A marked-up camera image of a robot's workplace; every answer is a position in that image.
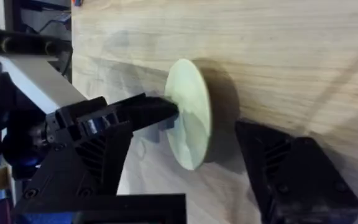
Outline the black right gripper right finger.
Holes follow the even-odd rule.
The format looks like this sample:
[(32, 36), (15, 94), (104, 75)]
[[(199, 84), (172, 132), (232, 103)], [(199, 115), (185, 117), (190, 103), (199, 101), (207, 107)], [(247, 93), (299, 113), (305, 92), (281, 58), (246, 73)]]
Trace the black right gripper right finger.
[(357, 220), (358, 197), (313, 138), (247, 120), (234, 128), (263, 223)]

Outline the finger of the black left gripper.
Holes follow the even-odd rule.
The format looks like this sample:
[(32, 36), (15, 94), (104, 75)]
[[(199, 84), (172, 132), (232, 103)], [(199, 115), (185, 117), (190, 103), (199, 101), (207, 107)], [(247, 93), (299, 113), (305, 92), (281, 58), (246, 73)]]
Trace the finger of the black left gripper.
[(112, 104), (119, 121), (131, 123), (132, 130), (137, 131), (163, 120), (176, 118), (178, 106), (159, 96), (147, 96), (141, 93)]

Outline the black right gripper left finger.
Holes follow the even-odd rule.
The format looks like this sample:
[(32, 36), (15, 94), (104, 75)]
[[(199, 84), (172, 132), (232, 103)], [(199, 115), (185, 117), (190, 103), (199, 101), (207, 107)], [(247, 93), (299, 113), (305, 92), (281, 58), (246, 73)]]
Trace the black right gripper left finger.
[(117, 194), (132, 137), (128, 122), (76, 141), (64, 137), (31, 178), (13, 214), (103, 209)]

